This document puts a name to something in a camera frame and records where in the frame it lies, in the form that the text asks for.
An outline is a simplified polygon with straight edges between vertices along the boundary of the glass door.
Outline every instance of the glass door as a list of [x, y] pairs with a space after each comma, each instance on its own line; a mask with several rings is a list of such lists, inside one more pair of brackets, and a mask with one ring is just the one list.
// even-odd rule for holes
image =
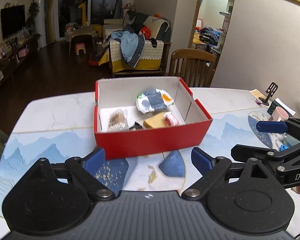
[[104, 19], [113, 19], [116, 0], [91, 0], [91, 23], [103, 25]]
[[54, 26], [57, 41], [65, 40], [66, 25], [77, 22], [82, 24], [82, 18], [92, 24], [103, 25], [104, 19], [114, 17], [116, 0], [53, 0]]
[[89, 0], [54, 0], [55, 11], [55, 32], [57, 41], [65, 40], [66, 25], [68, 23], [77, 22], [82, 24], [82, 19], [88, 15], [88, 7], [91, 6]]

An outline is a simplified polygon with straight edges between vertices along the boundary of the doorway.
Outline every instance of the doorway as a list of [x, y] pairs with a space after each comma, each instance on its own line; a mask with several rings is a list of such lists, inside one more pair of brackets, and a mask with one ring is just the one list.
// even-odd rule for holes
[[225, 41], [234, 0], [198, 0], [195, 29], [189, 48], [210, 52], [218, 59]]
[[54, 26], [57, 41], [65, 40], [66, 24], [77, 22], [82, 24], [82, 10], [85, 4], [87, 20], [92, 24], [103, 25], [104, 19], [114, 17], [116, 0], [54, 0]]

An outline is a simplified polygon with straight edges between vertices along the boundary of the tv stand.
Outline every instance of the tv stand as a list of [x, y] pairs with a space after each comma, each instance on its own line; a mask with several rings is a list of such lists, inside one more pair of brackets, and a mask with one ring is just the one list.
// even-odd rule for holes
[[[17, 62], [17, 55], [19, 50], [28, 45], [29, 53], [23, 57], [19, 58], [19, 62]], [[8, 52], [8, 54], [0, 59], [0, 71], [3, 73], [3, 79], [0, 80], [0, 86], [6, 81], [9, 77], [11, 77], [13, 81], [13, 72], [28, 58], [33, 52], [38, 50], [38, 38], [33, 37], [27, 40], [24, 44], [18, 45], [16, 48], [12, 49]]]

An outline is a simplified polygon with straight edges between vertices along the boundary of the packaged snack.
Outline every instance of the packaged snack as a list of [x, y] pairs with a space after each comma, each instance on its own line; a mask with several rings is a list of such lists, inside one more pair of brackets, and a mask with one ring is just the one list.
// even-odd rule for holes
[[164, 118], [163, 115], [165, 114], [165, 112], [161, 112], [156, 114], [153, 117], [150, 117], [146, 120], [144, 120], [143, 122], [143, 126], [146, 128], [164, 128], [167, 127], [165, 122], [164, 122]]
[[160, 89], [147, 91], [137, 97], [137, 108], [143, 114], [165, 109], [173, 104], [173, 98], [166, 91]]
[[162, 117], [167, 127], [179, 125], [178, 119], [171, 112], [164, 113]]
[[121, 109], [114, 111], [110, 115], [108, 132], [129, 130], [127, 117]]

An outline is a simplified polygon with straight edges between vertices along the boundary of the pink stool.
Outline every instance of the pink stool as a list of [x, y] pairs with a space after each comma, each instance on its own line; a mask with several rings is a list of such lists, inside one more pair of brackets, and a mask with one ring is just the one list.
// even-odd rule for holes
[[76, 52], [77, 55], [79, 55], [79, 50], [80, 49], [83, 49], [83, 52], [86, 54], [86, 47], [85, 47], [84, 43], [77, 43], [75, 45], [75, 52]]

